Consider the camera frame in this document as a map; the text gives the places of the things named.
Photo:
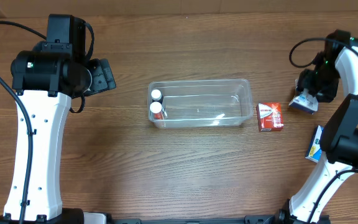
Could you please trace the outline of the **black bottle white cap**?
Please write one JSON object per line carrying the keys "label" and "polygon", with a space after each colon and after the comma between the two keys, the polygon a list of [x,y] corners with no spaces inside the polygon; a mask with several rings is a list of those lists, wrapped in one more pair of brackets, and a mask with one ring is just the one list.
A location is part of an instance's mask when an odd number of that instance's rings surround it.
{"label": "black bottle white cap", "polygon": [[158,89],[154,89],[150,92],[150,96],[151,96],[151,99],[152,99],[152,102],[159,102],[160,104],[163,103],[163,95],[162,95],[162,92]]}

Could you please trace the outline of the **white blue medicine box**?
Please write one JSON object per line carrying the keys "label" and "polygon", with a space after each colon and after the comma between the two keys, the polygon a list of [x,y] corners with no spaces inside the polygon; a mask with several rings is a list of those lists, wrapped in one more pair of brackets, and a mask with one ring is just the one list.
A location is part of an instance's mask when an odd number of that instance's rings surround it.
{"label": "white blue medicine box", "polygon": [[313,97],[308,93],[307,89],[303,91],[298,91],[298,79],[295,80],[295,95],[294,98],[289,102],[289,107],[296,108],[313,114],[318,110],[318,101],[316,97]]}

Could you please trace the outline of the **orange bottle white cap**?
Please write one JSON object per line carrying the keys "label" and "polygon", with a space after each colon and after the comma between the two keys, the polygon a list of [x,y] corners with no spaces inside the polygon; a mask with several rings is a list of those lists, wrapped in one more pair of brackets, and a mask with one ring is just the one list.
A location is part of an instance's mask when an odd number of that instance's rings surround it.
{"label": "orange bottle white cap", "polygon": [[150,112],[152,114],[153,119],[163,120],[167,118],[167,113],[165,112],[164,107],[158,101],[154,101],[150,104]]}

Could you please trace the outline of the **blue yellow VapoDrops box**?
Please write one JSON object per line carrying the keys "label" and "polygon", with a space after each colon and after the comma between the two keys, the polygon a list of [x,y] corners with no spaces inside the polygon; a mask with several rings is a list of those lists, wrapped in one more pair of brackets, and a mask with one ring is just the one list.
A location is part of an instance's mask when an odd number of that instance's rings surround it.
{"label": "blue yellow VapoDrops box", "polygon": [[323,132],[322,126],[317,126],[314,129],[313,136],[310,141],[308,150],[306,151],[305,158],[317,163],[321,157],[320,139]]}

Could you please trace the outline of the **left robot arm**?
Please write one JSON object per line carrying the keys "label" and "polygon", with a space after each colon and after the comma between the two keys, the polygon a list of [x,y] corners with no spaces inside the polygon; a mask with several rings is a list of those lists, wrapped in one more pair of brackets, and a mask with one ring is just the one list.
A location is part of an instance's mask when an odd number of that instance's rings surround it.
{"label": "left robot arm", "polygon": [[115,89],[106,59],[93,58],[89,23],[66,14],[48,18],[47,33],[11,63],[12,84],[5,89],[17,105],[14,174],[0,223],[108,224],[108,213],[65,208],[60,164],[71,102]]}

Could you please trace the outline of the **red medicine box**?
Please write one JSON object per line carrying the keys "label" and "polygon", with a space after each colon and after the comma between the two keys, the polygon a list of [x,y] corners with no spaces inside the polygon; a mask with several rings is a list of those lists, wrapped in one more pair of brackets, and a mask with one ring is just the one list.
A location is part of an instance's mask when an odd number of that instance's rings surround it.
{"label": "red medicine box", "polygon": [[264,102],[256,106],[259,131],[281,131],[284,127],[281,104]]}

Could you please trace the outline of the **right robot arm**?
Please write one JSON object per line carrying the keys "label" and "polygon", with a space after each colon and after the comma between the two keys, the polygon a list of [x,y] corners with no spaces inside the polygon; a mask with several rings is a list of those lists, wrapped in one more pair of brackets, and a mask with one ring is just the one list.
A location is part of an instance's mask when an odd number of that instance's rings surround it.
{"label": "right robot arm", "polygon": [[323,128],[321,157],[302,188],[277,213],[275,223],[329,223],[321,212],[336,190],[358,173],[358,38],[335,30],[322,38],[324,50],[303,65],[290,106],[308,110],[330,103],[343,86],[345,99]]}

